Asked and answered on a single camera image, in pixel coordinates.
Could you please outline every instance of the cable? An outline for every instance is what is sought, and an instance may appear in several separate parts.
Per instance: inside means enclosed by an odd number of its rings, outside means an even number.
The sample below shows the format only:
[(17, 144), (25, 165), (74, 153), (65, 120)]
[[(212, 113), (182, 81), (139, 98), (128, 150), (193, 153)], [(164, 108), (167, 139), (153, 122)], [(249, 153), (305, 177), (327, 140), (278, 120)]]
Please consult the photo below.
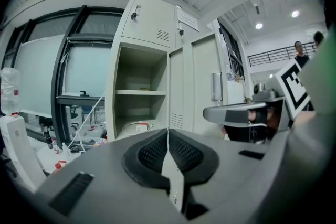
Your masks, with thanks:
[(82, 125), (80, 126), (80, 128), (78, 129), (78, 131), (76, 131), (76, 135), (73, 137), (71, 143), (68, 145), (68, 147), (71, 146), (71, 144), (74, 142), (76, 136), (78, 135), (79, 138), (79, 144), (82, 147), (83, 151), (85, 152), (84, 146), (83, 146), (83, 142), (82, 142), (82, 137), (80, 136), (79, 131), (82, 129), (83, 125), (86, 123), (86, 121), (88, 120), (89, 116), (91, 115), (91, 113), (94, 111), (94, 109), (96, 108), (97, 104), (100, 102), (100, 100), (104, 97), (105, 92), (103, 93), (103, 95), (99, 98), (99, 100), (97, 101), (97, 103), (95, 103), (95, 105), (92, 107), (90, 113), (86, 116), (84, 122), (82, 123)]
[[(121, 129), (121, 131), (122, 131), (125, 135), (128, 135), (128, 136), (136, 135), (136, 134), (129, 134), (129, 133), (125, 132), (124, 129), (125, 129), (127, 126), (134, 125), (134, 124), (138, 124), (138, 123), (141, 123), (141, 122), (143, 122), (143, 121), (136, 121), (136, 122), (132, 122), (132, 123), (126, 124), (126, 125)], [(154, 126), (154, 125), (151, 124), (146, 132), (148, 132), (153, 126)]]

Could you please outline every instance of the ceiling light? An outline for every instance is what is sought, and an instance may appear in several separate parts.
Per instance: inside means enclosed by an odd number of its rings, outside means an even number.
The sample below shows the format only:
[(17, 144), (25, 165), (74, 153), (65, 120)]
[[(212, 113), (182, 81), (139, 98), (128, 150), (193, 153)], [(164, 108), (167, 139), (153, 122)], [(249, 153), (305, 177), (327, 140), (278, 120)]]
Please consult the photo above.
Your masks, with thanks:
[(257, 28), (257, 29), (261, 29), (262, 26), (263, 26), (262, 23), (257, 23), (257, 24), (256, 24), (256, 28)]
[(294, 11), (292, 12), (292, 17), (293, 17), (293, 18), (298, 17), (299, 14), (300, 14), (300, 13), (299, 13), (298, 10), (294, 10)]

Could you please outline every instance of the railing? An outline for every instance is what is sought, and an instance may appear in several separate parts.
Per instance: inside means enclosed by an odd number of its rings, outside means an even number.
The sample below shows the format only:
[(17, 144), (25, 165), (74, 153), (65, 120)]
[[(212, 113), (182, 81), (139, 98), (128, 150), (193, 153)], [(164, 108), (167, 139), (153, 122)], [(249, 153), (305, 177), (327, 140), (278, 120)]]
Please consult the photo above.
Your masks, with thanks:
[[(314, 55), (316, 51), (316, 46), (314, 42), (302, 44), (303, 53), (308, 56)], [(297, 55), (297, 51), (294, 46), (289, 46), (286, 48), (270, 50), (267, 52), (262, 52), (260, 54), (254, 54), (248, 56), (248, 61), (250, 66), (262, 65), (263, 63), (277, 62), (283, 60), (289, 60)]]

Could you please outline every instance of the ventilation slot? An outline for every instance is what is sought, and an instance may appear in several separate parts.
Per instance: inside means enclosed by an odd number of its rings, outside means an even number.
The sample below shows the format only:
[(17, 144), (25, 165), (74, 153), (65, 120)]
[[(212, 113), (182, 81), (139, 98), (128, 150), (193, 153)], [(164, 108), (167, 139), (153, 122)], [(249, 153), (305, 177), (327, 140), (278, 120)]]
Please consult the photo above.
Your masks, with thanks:
[(157, 38), (158, 39), (163, 39), (165, 41), (169, 41), (169, 34), (168, 34), (168, 32), (165, 32), (165, 31), (162, 31), (162, 30), (158, 29)]
[(183, 128), (183, 116), (172, 113), (170, 117), (170, 124), (172, 127)]
[(50, 202), (50, 207), (59, 213), (67, 216), (80, 196), (93, 180), (93, 176), (89, 174), (79, 173), (75, 178)]

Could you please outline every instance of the person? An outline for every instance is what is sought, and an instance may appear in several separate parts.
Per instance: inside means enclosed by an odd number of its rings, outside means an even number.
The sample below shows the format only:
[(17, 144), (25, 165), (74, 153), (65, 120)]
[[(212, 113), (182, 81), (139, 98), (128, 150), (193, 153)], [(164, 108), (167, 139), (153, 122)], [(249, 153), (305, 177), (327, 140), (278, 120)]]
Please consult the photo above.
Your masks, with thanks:
[(321, 32), (318, 31), (314, 34), (313, 39), (315, 41), (316, 48), (319, 48), (320, 44), (324, 40), (324, 36)]
[(296, 62), (298, 62), (299, 66), (302, 68), (309, 61), (309, 57), (303, 54), (303, 46), (302, 43), (296, 41), (294, 43), (295, 50), (298, 52), (298, 55), (295, 56)]

